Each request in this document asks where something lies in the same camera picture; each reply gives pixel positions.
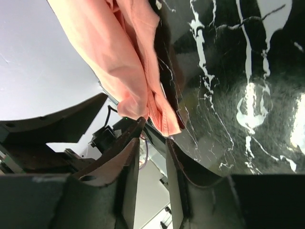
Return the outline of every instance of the wire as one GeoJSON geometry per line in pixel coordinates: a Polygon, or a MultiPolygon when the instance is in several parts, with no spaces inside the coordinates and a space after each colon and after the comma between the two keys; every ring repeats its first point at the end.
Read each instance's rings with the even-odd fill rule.
{"type": "Polygon", "coordinates": [[[104,127],[106,127],[106,125],[107,125],[108,122],[109,122],[109,118],[110,118],[110,113],[111,113],[111,111],[114,111],[114,112],[118,113],[117,110],[115,110],[115,109],[112,108],[110,105],[108,105],[108,114],[107,114],[107,117],[106,117],[106,120],[105,120],[104,127]]]}
{"type": "Polygon", "coordinates": [[[147,142],[146,138],[145,138],[145,148],[146,148],[145,161],[144,161],[143,165],[139,168],[139,170],[143,169],[146,166],[147,161],[148,161],[148,142],[147,142]]]}

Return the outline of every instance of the pink cloth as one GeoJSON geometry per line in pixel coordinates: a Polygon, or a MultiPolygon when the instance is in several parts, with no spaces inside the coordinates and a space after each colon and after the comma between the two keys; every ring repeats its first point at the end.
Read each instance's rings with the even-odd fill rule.
{"type": "Polygon", "coordinates": [[[68,39],[117,101],[121,116],[150,117],[164,135],[180,132],[160,85],[148,0],[49,0],[68,39]]]}

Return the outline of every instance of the cloth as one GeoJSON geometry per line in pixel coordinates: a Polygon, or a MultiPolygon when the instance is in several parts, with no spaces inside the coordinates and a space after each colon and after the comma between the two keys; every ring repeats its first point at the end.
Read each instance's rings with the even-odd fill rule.
{"type": "Polygon", "coordinates": [[[148,0],[49,0],[69,41],[118,102],[118,113],[150,117],[164,136],[180,132],[161,84],[148,0]]]}

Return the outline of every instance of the black marble table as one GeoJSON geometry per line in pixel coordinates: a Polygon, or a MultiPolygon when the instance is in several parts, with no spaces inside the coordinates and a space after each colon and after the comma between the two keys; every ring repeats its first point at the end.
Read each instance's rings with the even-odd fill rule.
{"type": "Polygon", "coordinates": [[[305,1],[151,0],[171,138],[218,175],[305,171],[305,1]]]}

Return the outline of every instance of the black cable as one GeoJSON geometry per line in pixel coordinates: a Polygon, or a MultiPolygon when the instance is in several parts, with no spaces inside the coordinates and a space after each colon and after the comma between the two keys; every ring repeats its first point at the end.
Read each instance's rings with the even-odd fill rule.
{"type": "Polygon", "coordinates": [[[106,117],[106,120],[105,120],[104,127],[106,127],[106,125],[107,125],[108,122],[109,122],[109,118],[110,118],[110,113],[111,113],[111,111],[114,111],[114,112],[118,113],[117,110],[115,110],[115,109],[112,108],[110,105],[108,105],[108,114],[107,114],[107,117],[106,117]]]}

